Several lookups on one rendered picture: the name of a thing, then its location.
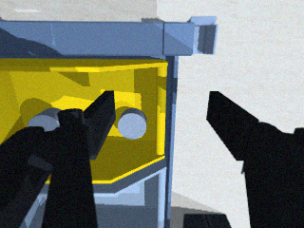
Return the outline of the grey metal shelf rack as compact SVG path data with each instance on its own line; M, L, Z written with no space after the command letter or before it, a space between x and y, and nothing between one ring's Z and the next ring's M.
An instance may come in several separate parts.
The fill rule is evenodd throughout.
M0 20L0 59L166 60L164 228L170 228L179 56L215 55L216 20L217 16L164 23Z

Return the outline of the grey steel disc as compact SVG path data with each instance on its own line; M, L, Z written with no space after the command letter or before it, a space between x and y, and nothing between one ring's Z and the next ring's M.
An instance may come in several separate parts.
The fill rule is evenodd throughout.
M123 137L135 140L145 133L146 123L146 116L141 110L128 108L122 113L118 121L118 130Z

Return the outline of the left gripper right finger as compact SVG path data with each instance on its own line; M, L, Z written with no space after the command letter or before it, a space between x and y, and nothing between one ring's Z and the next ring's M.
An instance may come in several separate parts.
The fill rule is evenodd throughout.
M251 228L304 228L304 127L294 134L210 91L207 122L243 162Z

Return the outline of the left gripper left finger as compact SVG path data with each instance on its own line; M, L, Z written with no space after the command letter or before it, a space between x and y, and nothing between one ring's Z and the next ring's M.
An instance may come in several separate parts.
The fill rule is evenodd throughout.
M50 174L41 228L98 228L89 160L116 120L114 90L57 116L52 131L29 126L0 144L0 228L21 226Z

